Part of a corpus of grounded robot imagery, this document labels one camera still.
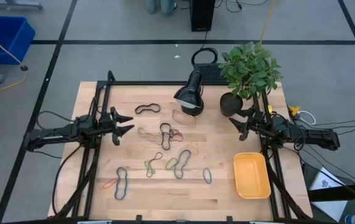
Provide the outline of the black mesh box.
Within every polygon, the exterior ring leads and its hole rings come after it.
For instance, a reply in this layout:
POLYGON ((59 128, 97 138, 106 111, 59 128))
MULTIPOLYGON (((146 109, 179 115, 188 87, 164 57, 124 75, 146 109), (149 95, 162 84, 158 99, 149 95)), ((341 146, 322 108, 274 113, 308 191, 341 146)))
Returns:
POLYGON ((227 81, 221 76, 219 63, 196 63, 193 68, 203 74, 203 81, 212 84, 226 84, 227 81))

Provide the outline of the yellow plastic bin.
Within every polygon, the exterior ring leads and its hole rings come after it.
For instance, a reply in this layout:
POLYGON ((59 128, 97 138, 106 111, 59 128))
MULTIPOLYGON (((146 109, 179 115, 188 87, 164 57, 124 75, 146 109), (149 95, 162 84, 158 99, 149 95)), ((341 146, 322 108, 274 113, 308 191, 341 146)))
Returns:
POLYGON ((271 194, 265 157, 259 152, 234 156, 234 180, 238 195, 244 199, 264 199, 271 194))

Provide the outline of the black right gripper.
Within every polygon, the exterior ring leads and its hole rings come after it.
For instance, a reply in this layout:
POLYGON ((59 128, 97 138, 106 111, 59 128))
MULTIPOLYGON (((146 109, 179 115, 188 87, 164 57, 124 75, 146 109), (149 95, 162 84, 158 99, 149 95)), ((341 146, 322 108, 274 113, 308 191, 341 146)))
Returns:
POLYGON ((263 112, 256 111, 253 107, 246 110, 236 110, 229 120, 241 134, 239 137, 240 141, 245 141, 247 139, 249 130, 260 134, 263 137, 274 136, 271 128, 263 119, 263 112), (241 119, 238 119, 238 117, 247 118, 249 121, 244 122, 241 119))

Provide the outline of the black wide rubber band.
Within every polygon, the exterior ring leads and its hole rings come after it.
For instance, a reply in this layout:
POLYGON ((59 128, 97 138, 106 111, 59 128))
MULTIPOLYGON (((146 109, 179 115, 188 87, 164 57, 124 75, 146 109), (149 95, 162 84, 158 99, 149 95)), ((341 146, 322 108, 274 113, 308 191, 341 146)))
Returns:
POLYGON ((135 114, 141 114, 143 112, 154 112, 154 113, 158 113, 160 112, 161 107, 159 104, 157 103, 150 103, 148 105, 139 105, 138 107, 135 108, 134 112, 135 114))
POLYGON ((168 123, 162 123, 160 125, 160 132, 161 132, 161 146, 163 150, 169 150, 170 149, 170 140, 172 138, 172 129, 171 125, 168 123))

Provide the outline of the person's shoe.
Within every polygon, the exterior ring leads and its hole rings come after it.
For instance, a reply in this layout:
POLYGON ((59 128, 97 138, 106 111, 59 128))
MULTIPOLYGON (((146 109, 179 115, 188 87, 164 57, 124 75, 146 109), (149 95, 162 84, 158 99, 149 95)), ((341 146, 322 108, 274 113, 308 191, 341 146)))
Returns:
POLYGON ((158 11, 158 0, 144 0, 144 7, 149 14, 155 14, 158 11))
POLYGON ((163 17, 171 16, 176 9, 176 0, 160 0, 160 13, 163 17))

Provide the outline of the black aluminium table frame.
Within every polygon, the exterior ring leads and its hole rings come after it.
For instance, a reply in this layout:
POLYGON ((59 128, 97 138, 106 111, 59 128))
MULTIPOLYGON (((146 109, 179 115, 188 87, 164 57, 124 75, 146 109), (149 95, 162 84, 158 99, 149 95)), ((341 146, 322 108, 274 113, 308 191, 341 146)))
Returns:
POLYGON ((234 156, 240 152, 259 152, 259 136, 250 133, 245 141, 233 124, 219 110, 219 99, 227 92, 225 85, 207 85, 203 94, 205 108, 196 117, 194 127, 172 119, 172 110, 179 105, 174 100, 180 82, 116 82, 111 88, 109 104, 125 116, 132 116, 134 127, 115 146, 110 136, 104 136, 98 151, 99 160, 95 180, 84 189, 75 215, 93 220, 133 220, 142 215, 143 220, 222 221, 232 216, 234 221, 271 221, 275 217, 292 217, 280 193, 274 190, 264 199, 244 199, 236 191, 234 181, 234 156), (157 103, 158 113, 135 114, 139 105, 157 103), (183 134, 183 141, 171 141, 170 149, 138 135, 137 129, 160 134, 160 125, 168 123, 183 134), (197 143, 200 155, 191 157, 184 168, 182 179, 176 179, 166 163, 190 150, 197 143), (144 161, 157 152, 163 158, 153 161, 155 174, 148 178, 144 161), (115 186, 102 189, 103 184, 117 178, 116 170, 127 170, 127 194, 124 200, 114 198, 115 186), (203 169, 209 168, 212 183, 203 180, 203 169))

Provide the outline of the grey furniture base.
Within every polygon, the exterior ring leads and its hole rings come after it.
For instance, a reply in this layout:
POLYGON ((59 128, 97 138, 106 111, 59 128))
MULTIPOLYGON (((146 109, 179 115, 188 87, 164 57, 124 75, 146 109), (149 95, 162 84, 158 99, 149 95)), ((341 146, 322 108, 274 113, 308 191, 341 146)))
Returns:
POLYGON ((11 8, 32 8, 42 10, 43 6, 39 0, 0 0, 0 7, 11 8))

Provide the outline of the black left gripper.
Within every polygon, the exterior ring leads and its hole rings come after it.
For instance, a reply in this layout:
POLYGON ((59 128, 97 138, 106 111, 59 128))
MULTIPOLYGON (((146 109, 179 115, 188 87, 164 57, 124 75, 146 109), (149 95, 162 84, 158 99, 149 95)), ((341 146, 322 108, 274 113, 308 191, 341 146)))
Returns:
POLYGON ((131 130, 134 125, 118 127, 116 122, 125 123, 127 121, 133 120, 133 117, 120 115, 115 107, 110 107, 110 113, 103 113, 99 119, 99 125, 102 129, 107 129, 112 131, 112 139, 115 146, 120 145, 120 140, 124 134, 131 130))

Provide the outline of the small blue rubber band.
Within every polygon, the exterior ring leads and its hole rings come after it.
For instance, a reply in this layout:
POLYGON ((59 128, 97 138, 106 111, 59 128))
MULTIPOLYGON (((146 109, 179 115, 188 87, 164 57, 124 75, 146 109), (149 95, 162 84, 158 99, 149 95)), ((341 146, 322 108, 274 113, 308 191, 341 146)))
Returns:
POLYGON ((203 180, 205 181, 206 184, 211 184, 213 180, 211 171, 207 167, 203 169, 203 180))

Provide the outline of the large blue rubber band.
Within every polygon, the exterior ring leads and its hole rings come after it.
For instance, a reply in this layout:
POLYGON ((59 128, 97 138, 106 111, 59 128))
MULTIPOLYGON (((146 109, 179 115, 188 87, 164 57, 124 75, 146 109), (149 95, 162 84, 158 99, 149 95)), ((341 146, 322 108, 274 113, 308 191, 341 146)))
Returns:
POLYGON ((117 182, 115 186, 114 198, 116 200, 124 200, 127 194, 127 170, 123 167, 118 167, 116 170, 117 182))

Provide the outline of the black computer tower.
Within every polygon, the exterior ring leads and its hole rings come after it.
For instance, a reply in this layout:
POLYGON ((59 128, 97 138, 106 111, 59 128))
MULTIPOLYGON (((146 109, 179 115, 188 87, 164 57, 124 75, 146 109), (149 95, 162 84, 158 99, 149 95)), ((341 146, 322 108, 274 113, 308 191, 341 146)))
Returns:
POLYGON ((189 0, 190 23, 193 32, 210 31, 216 0, 189 0))

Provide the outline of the orange thin rubber band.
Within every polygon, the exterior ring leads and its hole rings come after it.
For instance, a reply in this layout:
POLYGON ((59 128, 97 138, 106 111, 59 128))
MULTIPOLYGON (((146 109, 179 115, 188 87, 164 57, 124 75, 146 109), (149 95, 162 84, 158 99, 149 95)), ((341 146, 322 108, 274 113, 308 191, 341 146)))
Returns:
POLYGON ((103 184, 102 189, 108 189, 118 182, 117 178, 110 179, 108 182, 103 184))

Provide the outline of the white paper sheet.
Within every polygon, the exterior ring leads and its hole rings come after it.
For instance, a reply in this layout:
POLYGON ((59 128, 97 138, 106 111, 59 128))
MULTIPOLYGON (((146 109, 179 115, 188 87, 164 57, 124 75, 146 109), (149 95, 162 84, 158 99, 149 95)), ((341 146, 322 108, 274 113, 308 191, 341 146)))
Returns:
MULTIPOLYGON (((328 189, 340 187, 342 182, 338 180, 332 173, 327 171, 324 167, 317 173, 313 182, 310 185, 310 190, 328 189)), ((335 221, 340 221, 343 211, 346 208, 348 201, 330 201, 330 202, 312 202, 312 204, 327 214, 335 221)))

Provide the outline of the red thin rubber band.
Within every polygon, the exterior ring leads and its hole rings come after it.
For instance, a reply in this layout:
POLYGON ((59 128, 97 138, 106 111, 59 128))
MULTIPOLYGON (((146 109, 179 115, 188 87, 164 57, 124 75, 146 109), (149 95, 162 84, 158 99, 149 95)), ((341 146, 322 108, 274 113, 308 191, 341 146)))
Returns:
POLYGON ((178 142, 183 141, 183 134, 177 129, 170 129, 169 135, 170 135, 169 141, 178 141, 178 142))

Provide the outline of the black desk lamp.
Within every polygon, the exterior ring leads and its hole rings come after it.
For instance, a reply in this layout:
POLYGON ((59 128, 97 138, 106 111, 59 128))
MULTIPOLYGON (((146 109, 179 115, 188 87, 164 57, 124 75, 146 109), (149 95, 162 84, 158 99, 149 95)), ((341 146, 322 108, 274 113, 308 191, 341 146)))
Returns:
POLYGON ((185 114, 198 116, 203 111, 204 102, 201 98, 203 92, 202 83, 202 73, 198 70, 193 70, 186 85, 174 94, 173 98, 185 114))

